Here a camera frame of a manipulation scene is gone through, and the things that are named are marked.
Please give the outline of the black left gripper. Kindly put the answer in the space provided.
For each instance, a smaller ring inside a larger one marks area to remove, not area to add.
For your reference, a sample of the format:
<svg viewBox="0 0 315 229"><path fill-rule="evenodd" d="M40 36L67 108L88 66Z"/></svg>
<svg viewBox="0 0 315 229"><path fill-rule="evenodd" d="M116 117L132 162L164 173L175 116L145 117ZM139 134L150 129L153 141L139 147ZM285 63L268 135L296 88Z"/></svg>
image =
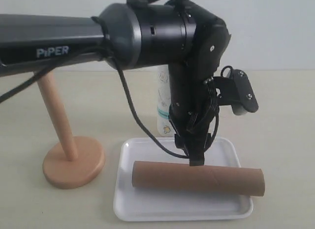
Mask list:
<svg viewBox="0 0 315 229"><path fill-rule="evenodd" d="M171 104L169 120L176 148L184 150L190 166L203 166L205 152L218 130L219 105L213 76L202 79L184 62L168 65Z"/></svg>

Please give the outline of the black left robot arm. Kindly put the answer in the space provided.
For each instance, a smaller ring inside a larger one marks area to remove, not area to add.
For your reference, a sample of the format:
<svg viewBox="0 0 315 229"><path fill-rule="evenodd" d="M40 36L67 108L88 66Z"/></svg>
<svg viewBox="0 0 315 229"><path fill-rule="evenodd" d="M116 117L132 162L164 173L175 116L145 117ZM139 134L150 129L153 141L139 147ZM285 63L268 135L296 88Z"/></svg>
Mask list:
<svg viewBox="0 0 315 229"><path fill-rule="evenodd" d="M17 93L57 67L105 61L127 90L124 70L166 65L176 147L202 166L215 138L209 125L219 119L214 73L231 35L223 19L192 0L157 1L113 3L90 18L3 14L0 74L34 73Z"/></svg>

